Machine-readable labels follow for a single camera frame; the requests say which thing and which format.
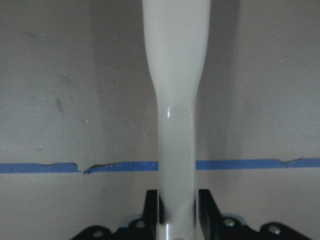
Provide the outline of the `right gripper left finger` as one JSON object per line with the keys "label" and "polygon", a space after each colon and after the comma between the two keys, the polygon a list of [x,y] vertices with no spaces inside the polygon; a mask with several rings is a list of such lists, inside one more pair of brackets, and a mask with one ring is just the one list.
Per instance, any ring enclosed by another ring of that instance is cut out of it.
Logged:
{"label": "right gripper left finger", "polygon": [[158,227],[164,223],[165,209],[157,189],[146,191],[142,219],[150,240],[157,240]]}

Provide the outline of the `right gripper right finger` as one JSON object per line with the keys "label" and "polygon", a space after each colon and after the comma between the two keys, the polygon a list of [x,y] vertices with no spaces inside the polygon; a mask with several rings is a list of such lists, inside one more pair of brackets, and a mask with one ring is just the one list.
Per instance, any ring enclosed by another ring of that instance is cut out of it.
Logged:
{"label": "right gripper right finger", "polygon": [[205,240],[223,240],[223,217],[209,189],[198,190],[198,216]]}

